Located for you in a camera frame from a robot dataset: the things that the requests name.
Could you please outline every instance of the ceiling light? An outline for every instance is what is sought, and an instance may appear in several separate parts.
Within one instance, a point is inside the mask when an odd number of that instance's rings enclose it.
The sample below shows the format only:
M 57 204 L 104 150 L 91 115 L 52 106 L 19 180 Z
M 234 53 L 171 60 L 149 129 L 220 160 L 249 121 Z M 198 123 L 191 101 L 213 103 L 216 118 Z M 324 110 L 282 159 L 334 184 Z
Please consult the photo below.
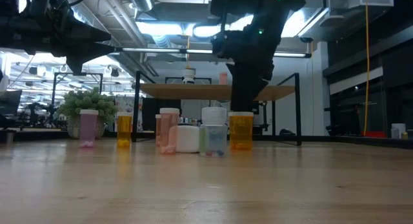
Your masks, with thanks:
M 194 23 L 189 24 L 189 25 L 186 27 L 184 34 L 185 34 L 186 36 L 192 36 L 192 35 L 194 34 L 194 27 L 195 27 L 195 24 L 194 24 Z
M 55 63 L 63 65 L 66 63 L 66 57 L 54 57 L 51 53 L 37 53 L 32 63 Z
M 302 53 L 275 53 L 275 57 L 306 57 L 306 54 Z
M 159 36 L 183 34 L 183 30 L 179 24 L 137 22 L 136 25 L 142 34 Z
M 195 37 L 211 37 L 221 31 L 220 26 L 198 26 L 194 28 L 193 36 Z
M 107 96 L 111 96 L 111 95 L 120 95 L 120 96 L 134 96 L 135 92 L 102 92 L 102 95 L 107 95 Z M 140 96 L 146 97 L 146 94 L 140 92 L 139 93 Z
M 74 82 L 74 83 L 69 83 L 69 86 L 70 86 L 70 87 L 74 87 L 74 88 L 81 88 L 81 87 L 82 87 L 82 84 L 81 84 L 81 83 L 76 83 L 76 82 Z
M 8 89 L 8 91 L 22 90 L 23 92 L 38 93 L 38 94 L 52 94 L 51 90 L 41 90 L 41 89 Z M 66 94 L 72 90 L 56 90 L 56 94 Z
M 247 25 L 251 24 L 254 16 L 253 15 L 247 15 L 245 17 L 242 17 L 241 19 L 238 19 L 237 21 L 234 21 L 230 25 L 226 25 L 225 29 L 226 30 L 243 30 L 244 27 Z M 288 18 L 287 22 L 285 23 L 283 33 L 281 34 L 281 37 L 294 37 L 297 35 L 297 33 L 303 29 L 303 26 L 305 25 L 305 17 L 303 11 L 299 10 L 297 12 L 294 12 L 290 18 Z M 216 26 L 198 26 L 195 27 L 193 30 L 193 35 L 196 37 L 210 37 L 213 36 L 221 31 L 221 26 L 216 25 Z
M 329 8 L 325 8 L 317 17 L 315 17 L 300 33 L 298 33 L 298 36 L 301 37 L 303 34 L 305 34 L 307 31 L 309 31 L 324 15 L 326 15 L 330 11 Z
M 111 59 L 108 56 L 97 57 L 95 59 L 87 61 L 85 64 L 86 65 L 103 65 L 103 66 L 112 65 L 112 66 L 120 67 L 119 62 Z
M 212 50 L 186 50 L 188 54 L 212 54 Z
M 66 76 L 64 77 L 62 75 L 58 75 L 57 78 L 60 80 L 64 80 L 64 81 L 69 81 L 69 82 L 72 81 L 71 79 L 67 78 Z
M 146 52 L 146 53 L 180 53 L 180 49 L 168 48 L 122 48 L 124 52 Z
M 281 37 L 295 37 L 304 28 L 305 17 L 301 10 L 294 12 L 284 25 Z
M 243 30 L 244 27 L 251 24 L 253 18 L 254 15 L 247 15 L 241 19 L 238 19 L 237 21 L 234 21 L 230 25 L 230 30 Z
M 173 49 L 173 48 L 122 48 L 125 52 L 146 52 L 146 53 L 182 53 L 182 54 L 212 54 L 212 50 L 197 49 Z M 276 52 L 274 57 L 310 57 L 311 54 Z
M 27 1 L 26 0 L 19 0 L 19 14 L 23 12 L 23 10 L 26 8 Z

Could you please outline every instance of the bottle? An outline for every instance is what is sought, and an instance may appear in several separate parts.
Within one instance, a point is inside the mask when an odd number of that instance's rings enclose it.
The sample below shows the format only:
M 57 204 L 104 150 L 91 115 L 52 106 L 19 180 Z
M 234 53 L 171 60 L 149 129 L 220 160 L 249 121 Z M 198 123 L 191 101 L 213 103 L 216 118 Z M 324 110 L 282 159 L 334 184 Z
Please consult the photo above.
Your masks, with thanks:
M 199 129 L 199 154 L 203 157 L 225 157 L 228 154 L 227 110 L 221 107 L 202 109 L 203 124 Z
M 399 139 L 399 129 L 392 128 L 391 129 L 392 139 Z
M 407 132 L 401 133 L 401 138 L 402 138 L 403 140 L 408 140 L 408 134 L 407 134 Z
M 175 154 L 179 109 L 161 108 L 159 113 L 161 114 L 161 136 L 159 138 L 161 154 Z
M 117 113 L 117 147 L 129 148 L 131 139 L 132 113 Z

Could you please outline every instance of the ceiling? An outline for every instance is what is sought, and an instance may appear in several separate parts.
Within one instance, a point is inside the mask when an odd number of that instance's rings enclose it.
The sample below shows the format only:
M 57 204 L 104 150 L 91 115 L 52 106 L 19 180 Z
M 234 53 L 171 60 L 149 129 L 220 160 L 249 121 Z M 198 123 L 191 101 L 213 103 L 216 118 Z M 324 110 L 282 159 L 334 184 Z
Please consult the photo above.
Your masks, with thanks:
M 157 47 L 158 42 L 154 41 L 153 36 L 150 34 L 142 34 L 145 32 L 141 26 L 137 28 L 136 21 L 153 23 L 155 19 L 156 22 L 162 23 L 177 23 L 184 30 L 188 24 L 202 22 L 207 20 L 209 15 L 208 11 L 208 1 L 209 0 L 158 0 L 162 2 L 157 2 L 154 5 L 154 8 L 145 13 L 138 13 L 136 15 L 133 6 L 131 6 L 131 0 L 84 0 L 81 4 L 74 6 L 75 16 L 90 25 L 95 26 L 96 28 L 102 29 L 104 31 L 110 32 L 112 34 L 111 42 L 108 44 L 115 46 L 150 46 Z M 343 14 L 346 17 L 347 23 L 357 23 L 352 26 L 352 30 L 360 28 L 362 23 L 354 21 L 360 20 L 360 14 L 363 14 L 363 11 L 359 7 L 349 9 L 346 4 L 342 4 L 342 0 L 327 0 L 330 4 L 330 10 L 335 14 Z M 312 20 L 314 16 L 323 8 L 323 0 L 307 0 L 307 3 L 304 8 L 295 14 L 290 14 L 290 20 L 287 22 L 284 29 L 284 36 L 294 36 L 308 24 L 309 20 Z M 377 16 L 382 12 L 382 9 L 377 11 L 373 10 L 373 15 Z M 135 25 L 135 30 L 132 29 L 132 34 L 125 30 L 125 25 L 127 23 L 126 19 L 123 19 L 123 14 L 127 15 L 127 21 Z M 314 39 L 324 40 L 328 38 L 337 38 L 344 37 L 348 32 L 348 28 L 345 27 L 328 27 L 321 28 L 319 23 L 322 20 L 319 20 L 317 24 L 314 25 L 308 31 L 306 37 L 313 37 Z M 181 35 L 167 35 L 168 41 L 170 44 L 175 47 L 186 47 L 188 44 L 188 37 Z M 208 39 L 199 39 L 196 37 L 190 37 L 190 48 L 195 49 L 211 49 L 211 44 Z M 284 37 L 281 41 L 281 44 L 278 46 L 277 51 L 280 52 L 309 52 L 311 47 L 307 44 L 302 43 L 298 37 Z M 120 71 L 120 76 L 116 78 L 121 82 L 122 85 L 118 85 L 116 88 L 121 90 L 128 90 L 132 85 L 131 80 L 132 76 L 135 74 L 136 70 L 141 70 L 144 74 L 151 77 L 157 83 L 164 83 L 165 77 L 181 77 L 183 74 L 183 69 L 189 64 L 190 67 L 196 68 L 197 77 L 211 77 L 214 81 L 217 81 L 218 73 L 227 71 L 225 66 L 225 61 L 218 60 L 216 57 L 211 55 L 194 55 L 190 56 L 190 62 L 186 62 L 186 55 L 170 55 L 170 54 L 147 54 L 143 55 L 140 53 L 131 53 L 131 54 L 121 54 L 120 56 L 110 56 L 111 59 L 118 61 L 116 66 L 122 68 Z M 62 62 L 53 62 L 56 60 L 51 57 L 48 60 L 43 61 L 49 70 L 57 70 L 62 66 Z M 289 58 L 275 58 L 276 60 L 276 69 L 274 76 L 277 76 L 277 73 L 280 73 L 281 70 L 289 73 L 294 71 L 294 68 L 291 68 L 292 62 L 298 61 L 299 64 L 302 60 L 300 59 L 289 59 Z M 85 71 L 93 73 L 105 73 L 107 68 L 106 63 L 98 63 L 97 65 L 86 64 L 84 67 Z M 21 66 L 13 66 L 12 79 L 18 76 L 22 71 Z M 25 77 L 30 75 L 27 72 L 23 73 Z M 105 80 L 110 81 L 110 76 L 105 74 Z M 105 90 L 113 89 L 113 86 L 106 86 Z
M 29 102 L 33 96 L 36 98 L 35 101 L 51 101 L 54 74 L 56 72 L 71 72 L 65 66 L 65 58 L 53 57 L 49 53 L 37 53 L 33 57 L 22 52 L 9 52 L 7 53 L 7 61 L 11 66 L 8 89 L 23 90 L 22 102 Z M 117 70 L 119 75 L 112 76 L 112 70 Z M 83 72 L 94 75 L 62 74 L 62 76 L 57 77 L 59 83 L 56 85 L 56 101 L 62 100 L 63 95 L 70 90 L 92 90 L 94 87 L 99 87 L 100 74 L 103 76 L 102 90 L 104 94 L 124 92 L 133 96 L 132 82 L 134 78 L 117 61 L 107 56 L 85 63 Z

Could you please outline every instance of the desk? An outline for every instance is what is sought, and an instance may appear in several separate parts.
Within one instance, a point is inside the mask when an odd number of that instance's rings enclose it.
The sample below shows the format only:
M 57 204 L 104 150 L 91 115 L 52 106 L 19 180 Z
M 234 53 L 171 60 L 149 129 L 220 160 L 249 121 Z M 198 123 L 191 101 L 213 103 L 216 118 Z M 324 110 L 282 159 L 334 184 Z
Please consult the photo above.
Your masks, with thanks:
M 283 84 L 294 78 L 294 86 L 283 86 Z M 231 85 L 176 85 L 176 84 L 141 84 L 141 72 L 136 72 L 135 107 L 138 106 L 139 90 L 158 99 L 206 99 L 206 100 L 230 100 Z M 267 86 L 256 97 L 256 101 L 272 102 L 272 137 L 276 140 L 276 100 L 290 94 L 295 94 L 296 102 L 296 126 L 297 146 L 302 144 L 301 136 L 301 101 L 300 101 L 299 74 L 294 73 L 284 79 L 277 86 Z M 132 141 L 136 142 L 138 110 L 134 109 L 134 121 L 132 129 Z
M 413 151 L 254 142 L 228 158 L 115 139 L 0 148 L 1 223 L 413 223 Z
M 142 84 L 141 90 L 158 99 L 231 100 L 231 85 Z M 294 86 L 267 86 L 256 101 L 276 101 L 294 92 Z

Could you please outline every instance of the yellow cable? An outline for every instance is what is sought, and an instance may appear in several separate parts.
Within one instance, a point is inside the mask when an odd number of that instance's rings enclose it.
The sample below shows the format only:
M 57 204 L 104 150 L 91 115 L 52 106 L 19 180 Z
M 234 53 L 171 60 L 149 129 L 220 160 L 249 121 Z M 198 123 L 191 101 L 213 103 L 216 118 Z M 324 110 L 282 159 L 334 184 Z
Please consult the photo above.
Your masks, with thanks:
M 190 44 L 190 36 L 188 36 L 188 44 L 186 46 L 187 49 L 189 49 L 189 44 Z M 189 68 L 191 68 L 189 66 L 189 54 L 186 54 L 186 69 L 189 69 Z
M 312 80 L 312 135 L 314 135 L 315 123 L 314 116 L 316 112 L 314 110 L 314 42 L 311 42 L 311 80 Z
M 367 51 L 367 84 L 366 84 L 366 105 L 364 117 L 364 136 L 367 132 L 367 116 L 368 116 L 368 88 L 370 86 L 370 41 L 369 41 L 369 23 L 368 23 L 368 0 L 366 0 L 366 51 Z

